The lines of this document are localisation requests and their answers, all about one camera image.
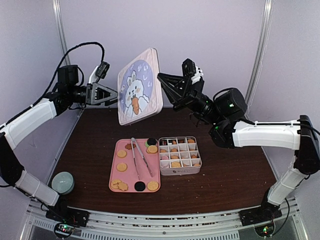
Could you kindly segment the metal serving tongs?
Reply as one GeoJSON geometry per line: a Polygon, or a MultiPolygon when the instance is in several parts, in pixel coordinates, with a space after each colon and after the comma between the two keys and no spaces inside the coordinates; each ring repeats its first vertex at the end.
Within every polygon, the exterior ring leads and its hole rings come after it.
{"type": "Polygon", "coordinates": [[[145,158],[145,156],[144,156],[144,154],[143,154],[143,152],[142,152],[137,140],[134,137],[132,137],[130,139],[130,142],[131,142],[131,148],[132,148],[133,161],[134,161],[134,165],[135,165],[135,169],[136,169],[136,173],[137,173],[138,179],[140,179],[140,174],[139,174],[139,171],[137,169],[135,150],[134,150],[135,148],[137,149],[138,153],[140,154],[140,156],[141,156],[141,158],[142,158],[142,160],[143,160],[143,162],[144,162],[144,164],[145,164],[145,166],[146,166],[146,168],[147,168],[147,170],[149,172],[149,175],[152,178],[154,176],[154,174],[153,174],[153,172],[152,172],[152,170],[151,170],[151,168],[150,168],[150,166],[149,166],[149,164],[148,164],[148,162],[147,162],[147,160],[146,160],[146,158],[145,158]]]}

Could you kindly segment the brown leaf shaped cookie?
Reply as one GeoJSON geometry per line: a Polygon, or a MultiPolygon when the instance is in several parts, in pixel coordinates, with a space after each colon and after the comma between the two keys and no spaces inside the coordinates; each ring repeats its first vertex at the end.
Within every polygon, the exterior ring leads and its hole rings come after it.
{"type": "Polygon", "coordinates": [[[132,149],[132,145],[128,143],[128,144],[125,145],[125,148],[126,148],[127,150],[131,150],[131,149],[132,149]]]}

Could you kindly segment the chocolate swirl cookie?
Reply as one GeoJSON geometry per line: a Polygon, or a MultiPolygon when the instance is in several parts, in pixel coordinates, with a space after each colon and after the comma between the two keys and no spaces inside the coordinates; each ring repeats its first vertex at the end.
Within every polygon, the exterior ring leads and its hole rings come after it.
{"type": "Polygon", "coordinates": [[[167,140],[162,140],[162,141],[160,142],[160,144],[161,144],[162,146],[167,146],[167,145],[168,145],[168,141],[167,141],[167,140]]]}

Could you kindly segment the pink round cookie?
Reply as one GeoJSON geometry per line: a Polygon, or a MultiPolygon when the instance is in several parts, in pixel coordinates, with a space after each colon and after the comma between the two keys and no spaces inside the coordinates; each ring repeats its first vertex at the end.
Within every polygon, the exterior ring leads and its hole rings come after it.
{"type": "Polygon", "coordinates": [[[167,155],[163,155],[163,156],[161,157],[161,160],[169,160],[169,157],[168,157],[167,155]]]}

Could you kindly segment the large round tan cookie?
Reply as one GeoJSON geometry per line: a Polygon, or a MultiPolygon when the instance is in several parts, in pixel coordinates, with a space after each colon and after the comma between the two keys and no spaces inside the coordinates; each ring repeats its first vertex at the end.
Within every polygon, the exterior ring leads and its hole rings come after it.
{"type": "Polygon", "coordinates": [[[179,161],[172,161],[171,168],[180,168],[182,165],[179,161]]]}

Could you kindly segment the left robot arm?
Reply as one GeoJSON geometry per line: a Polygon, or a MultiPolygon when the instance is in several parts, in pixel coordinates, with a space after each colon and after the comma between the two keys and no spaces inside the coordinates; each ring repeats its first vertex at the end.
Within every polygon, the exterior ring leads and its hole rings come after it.
{"type": "Polygon", "coordinates": [[[100,84],[110,68],[102,61],[93,69],[86,85],[79,85],[79,67],[66,65],[57,70],[57,83],[53,90],[29,106],[18,117],[0,127],[0,177],[7,187],[13,187],[28,197],[53,207],[52,213],[61,222],[72,218],[72,211],[58,202],[60,194],[27,171],[20,163],[16,148],[33,139],[34,132],[64,113],[74,104],[97,106],[112,105],[117,101],[116,90],[100,84]]]}

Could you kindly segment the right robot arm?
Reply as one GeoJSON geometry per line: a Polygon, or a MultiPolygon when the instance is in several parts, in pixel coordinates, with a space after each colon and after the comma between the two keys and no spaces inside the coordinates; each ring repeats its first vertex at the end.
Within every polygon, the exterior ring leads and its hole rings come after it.
{"type": "Polygon", "coordinates": [[[320,148],[316,130],[307,115],[285,122],[250,121],[247,105],[235,87],[217,92],[213,98],[202,93],[203,77],[159,73],[161,87],[174,111],[188,108],[198,121],[211,125],[209,135],[220,148],[276,147],[294,151],[294,161],[282,177],[268,189],[256,210],[259,220],[268,220],[303,179],[320,169],[320,148]]]}

